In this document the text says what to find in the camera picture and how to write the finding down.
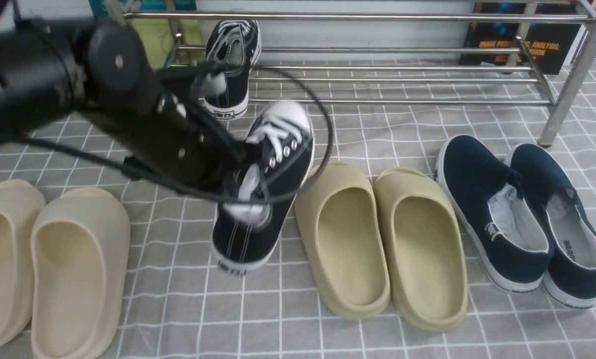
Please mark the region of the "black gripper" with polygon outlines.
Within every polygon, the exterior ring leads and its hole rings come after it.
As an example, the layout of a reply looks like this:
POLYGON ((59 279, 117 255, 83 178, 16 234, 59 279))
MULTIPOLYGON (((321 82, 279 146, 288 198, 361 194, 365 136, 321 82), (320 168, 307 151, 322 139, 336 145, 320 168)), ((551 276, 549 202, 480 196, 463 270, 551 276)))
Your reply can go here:
POLYGON ((159 75, 133 94, 100 91, 82 116, 129 152, 122 162, 90 156, 132 180, 206 200, 234 200, 228 179, 249 155, 199 103, 200 77, 159 75))

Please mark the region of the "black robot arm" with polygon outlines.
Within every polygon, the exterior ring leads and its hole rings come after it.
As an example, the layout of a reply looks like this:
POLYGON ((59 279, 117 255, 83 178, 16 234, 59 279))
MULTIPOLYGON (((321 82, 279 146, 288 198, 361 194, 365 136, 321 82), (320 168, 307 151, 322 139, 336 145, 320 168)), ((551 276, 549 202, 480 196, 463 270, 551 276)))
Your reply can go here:
POLYGON ((221 201, 225 177, 247 161, 198 101, 213 65, 152 69, 139 35, 111 20, 40 18, 0 33, 0 145, 54 150, 180 194, 221 201), (123 146, 124 162, 30 134, 79 112, 123 146))

